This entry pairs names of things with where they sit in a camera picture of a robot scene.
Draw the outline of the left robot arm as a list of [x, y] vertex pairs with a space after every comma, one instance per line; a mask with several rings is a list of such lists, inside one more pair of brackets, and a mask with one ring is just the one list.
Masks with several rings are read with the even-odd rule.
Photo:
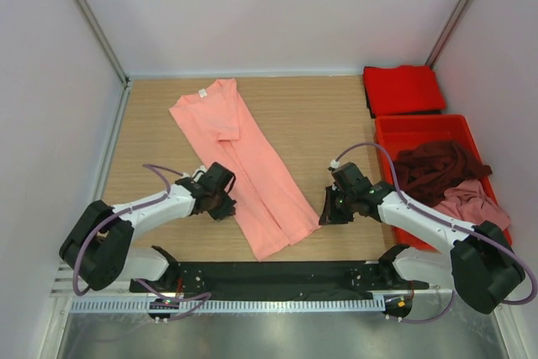
[[90, 203], [63, 241], [59, 256], [73, 271], [75, 295], [115, 282], [129, 282], [133, 291], [174, 290], [182, 278], [179, 262], [159, 246], [139, 249], [133, 242], [176, 219], [208, 214], [220, 221], [235, 214], [236, 175], [218, 162], [192, 175], [180, 172], [175, 182], [166, 178], [167, 167], [148, 164], [146, 169], [163, 181], [162, 191], [130, 203]]

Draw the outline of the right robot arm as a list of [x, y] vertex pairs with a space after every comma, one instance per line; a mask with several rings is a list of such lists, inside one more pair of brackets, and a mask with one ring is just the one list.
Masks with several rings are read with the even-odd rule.
[[449, 284], [477, 312], [491, 313], [525, 280], [522, 264], [496, 224], [454, 219], [387, 182], [373, 185], [352, 162], [332, 161], [329, 172], [334, 182], [325, 189], [321, 225], [347, 224], [359, 214], [420, 238], [450, 262]]

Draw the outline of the salmon pink t shirt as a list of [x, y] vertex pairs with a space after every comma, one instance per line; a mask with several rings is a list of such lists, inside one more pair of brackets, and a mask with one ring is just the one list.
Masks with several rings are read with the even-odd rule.
[[319, 228], [318, 215], [261, 132], [234, 79], [182, 95], [169, 109], [205, 166], [231, 170], [235, 219], [259, 261]]

